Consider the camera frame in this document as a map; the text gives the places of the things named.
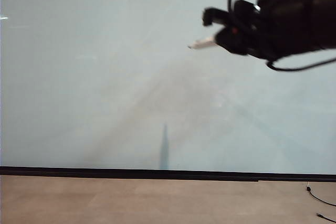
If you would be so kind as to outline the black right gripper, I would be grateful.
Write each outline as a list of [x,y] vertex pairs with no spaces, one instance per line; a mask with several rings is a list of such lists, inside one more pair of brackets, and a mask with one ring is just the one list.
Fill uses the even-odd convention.
[[272,17],[270,0],[258,0],[256,5],[237,0],[234,3],[232,22],[229,12],[209,7],[202,14],[203,26],[213,23],[228,26],[215,35],[215,42],[232,54],[256,58],[274,58],[276,24]]

